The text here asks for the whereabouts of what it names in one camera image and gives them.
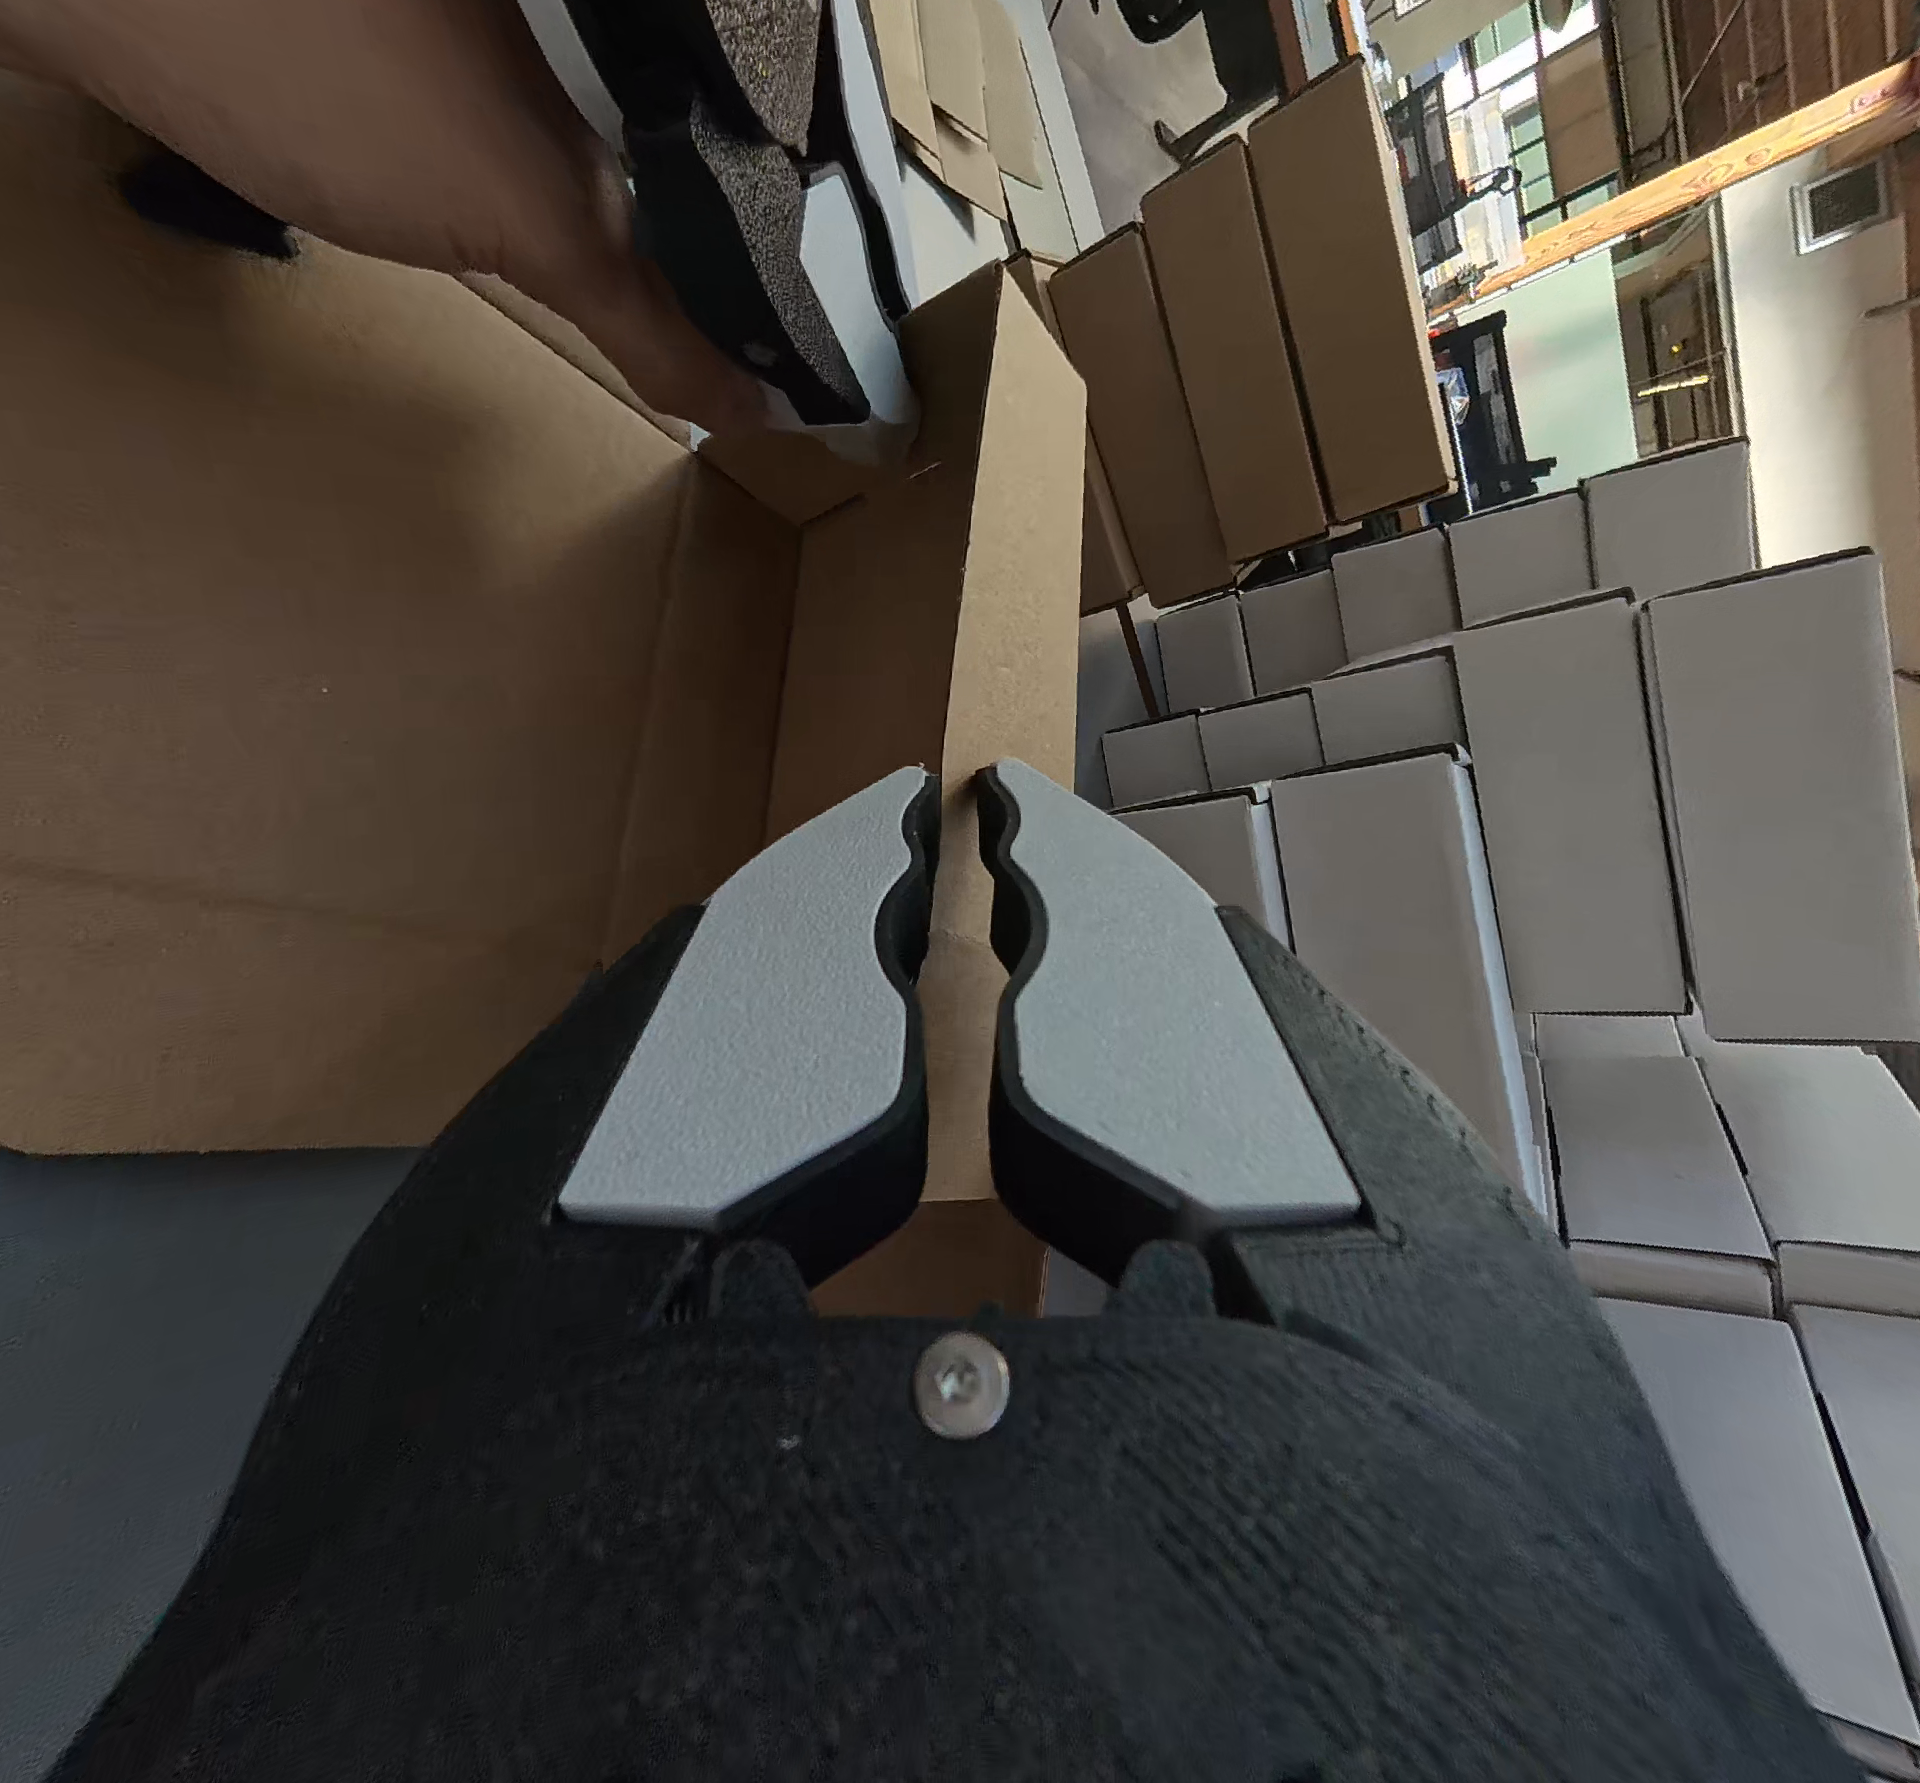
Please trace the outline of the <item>flat brown cardboard sheet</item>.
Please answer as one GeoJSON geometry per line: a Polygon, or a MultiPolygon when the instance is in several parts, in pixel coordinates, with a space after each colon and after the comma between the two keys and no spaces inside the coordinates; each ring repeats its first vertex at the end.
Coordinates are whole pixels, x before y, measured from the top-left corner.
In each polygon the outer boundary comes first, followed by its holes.
{"type": "Polygon", "coordinates": [[[1047,146],[1034,74],[1000,0],[869,0],[898,152],[1014,230],[1043,200],[1047,146]]]}

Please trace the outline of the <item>brown cardboard box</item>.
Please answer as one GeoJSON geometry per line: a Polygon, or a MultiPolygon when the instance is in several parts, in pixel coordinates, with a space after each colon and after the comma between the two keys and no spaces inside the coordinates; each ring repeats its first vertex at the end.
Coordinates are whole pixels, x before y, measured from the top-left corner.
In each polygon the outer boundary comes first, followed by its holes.
{"type": "MultiPolygon", "coordinates": [[[[1007,271],[1018,282],[1034,309],[1042,318],[1052,340],[1069,355],[1069,362],[1080,372],[1080,365],[1069,348],[1065,335],[1053,309],[1050,280],[1065,267],[1059,258],[1037,255],[1030,249],[1014,251],[1007,261],[1007,271]]],[[[1092,396],[1086,398],[1086,437],[1084,437],[1084,488],[1082,488],[1082,541],[1080,541],[1080,614],[1101,614],[1129,606],[1147,595],[1140,564],[1129,541],[1129,534],[1099,450],[1092,427],[1092,396]]]]}
{"type": "Polygon", "coordinates": [[[1145,595],[1172,610],[1227,591],[1233,561],[1140,224],[1064,264],[1047,295],[1145,595]]]}
{"type": "Polygon", "coordinates": [[[924,1204],[826,1302],[1034,1315],[973,774],[1072,785],[1084,385],[986,264],[908,463],[689,451],[504,290],[140,219],[5,76],[5,1150],[424,1145],[588,974],[943,778],[924,1204]]]}
{"type": "Polygon", "coordinates": [[[1456,453],[1367,64],[1346,60],[1259,114],[1246,146],[1330,520],[1449,492],[1456,453]]]}
{"type": "Polygon", "coordinates": [[[1327,529],[1246,142],[1222,140],[1143,202],[1148,261],[1229,556],[1327,529]]]}

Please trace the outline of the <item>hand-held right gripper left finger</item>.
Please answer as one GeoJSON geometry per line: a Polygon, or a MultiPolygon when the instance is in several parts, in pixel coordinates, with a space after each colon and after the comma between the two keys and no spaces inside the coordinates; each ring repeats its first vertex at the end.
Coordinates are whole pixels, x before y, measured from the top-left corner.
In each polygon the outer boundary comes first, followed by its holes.
{"type": "Polygon", "coordinates": [[[702,905],[558,1188],[585,1225],[777,1242],[818,1285],[924,1194],[943,791],[899,765],[702,905]]]}

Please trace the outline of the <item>pile of white cardboard boxes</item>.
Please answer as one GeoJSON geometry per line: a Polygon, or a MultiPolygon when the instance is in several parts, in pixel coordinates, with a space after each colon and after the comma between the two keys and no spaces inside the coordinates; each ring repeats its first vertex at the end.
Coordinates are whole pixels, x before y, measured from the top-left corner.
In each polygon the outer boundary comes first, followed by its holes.
{"type": "Polygon", "coordinates": [[[1158,618],[1122,819],[1479,1127],[1871,1779],[1917,1779],[1917,868],[1882,558],[1750,444],[1158,618]]]}

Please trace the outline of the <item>wall air vent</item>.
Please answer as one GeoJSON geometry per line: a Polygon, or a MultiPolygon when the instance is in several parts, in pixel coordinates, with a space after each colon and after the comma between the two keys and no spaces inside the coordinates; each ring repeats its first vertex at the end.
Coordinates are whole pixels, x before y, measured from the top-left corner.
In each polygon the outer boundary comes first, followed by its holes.
{"type": "Polygon", "coordinates": [[[1809,256],[1888,221],[1891,213],[1886,160],[1871,154],[1791,186],[1794,251],[1809,256]]]}

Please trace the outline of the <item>wooden ceiling beam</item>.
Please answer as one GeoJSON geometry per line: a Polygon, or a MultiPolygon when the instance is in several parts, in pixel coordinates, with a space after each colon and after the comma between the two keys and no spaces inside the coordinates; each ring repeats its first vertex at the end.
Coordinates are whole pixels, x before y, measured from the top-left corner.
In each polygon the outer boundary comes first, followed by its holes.
{"type": "Polygon", "coordinates": [[[1808,106],[1688,160],[1664,177],[1617,195],[1543,234],[1523,237],[1521,258],[1484,273],[1427,313],[1436,331],[1465,308],[1500,297],[1557,267],[1608,251],[1630,234],[1701,209],[1728,189],[1783,168],[1808,154],[1824,154],[1841,168],[1878,156],[1917,130],[1918,56],[1911,53],[1861,81],[1833,89],[1808,106]]]}

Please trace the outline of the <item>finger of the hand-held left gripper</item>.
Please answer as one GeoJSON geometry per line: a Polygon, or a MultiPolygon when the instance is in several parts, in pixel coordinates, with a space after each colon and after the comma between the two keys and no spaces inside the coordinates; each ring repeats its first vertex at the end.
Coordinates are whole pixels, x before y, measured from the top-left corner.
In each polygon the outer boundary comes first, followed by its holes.
{"type": "Polygon", "coordinates": [[[812,168],[708,111],[624,126],[636,242],[692,325],[751,375],[777,431],[844,461],[898,461],[921,423],[899,348],[904,305],[882,280],[887,226],[871,227],[843,162],[812,168]]]}
{"type": "Polygon", "coordinates": [[[880,308],[909,311],[918,301],[915,240],[896,123],[863,0],[821,0],[818,168],[844,177],[880,308]]]}

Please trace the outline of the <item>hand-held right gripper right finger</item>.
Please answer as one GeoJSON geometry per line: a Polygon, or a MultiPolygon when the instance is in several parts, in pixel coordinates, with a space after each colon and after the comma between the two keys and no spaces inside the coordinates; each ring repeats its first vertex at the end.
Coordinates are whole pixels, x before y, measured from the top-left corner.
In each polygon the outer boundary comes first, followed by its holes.
{"type": "Polygon", "coordinates": [[[1220,1315],[1330,1324],[1330,1267],[1366,1251],[1352,1020],[1249,913],[1032,764],[976,786],[1007,970],[1003,1204],[1112,1298],[1166,1256],[1220,1315]]]}

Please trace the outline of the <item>person's left hand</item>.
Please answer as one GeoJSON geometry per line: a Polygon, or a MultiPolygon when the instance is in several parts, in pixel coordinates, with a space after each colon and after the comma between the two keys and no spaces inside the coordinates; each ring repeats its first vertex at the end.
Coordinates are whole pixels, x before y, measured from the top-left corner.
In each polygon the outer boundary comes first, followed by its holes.
{"type": "Polygon", "coordinates": [[[327,242],[510,282],[636,398],[770,419],[635,242],[612,150],[516,0],[2,0],[5,68],[105,104],[327,242]]]}

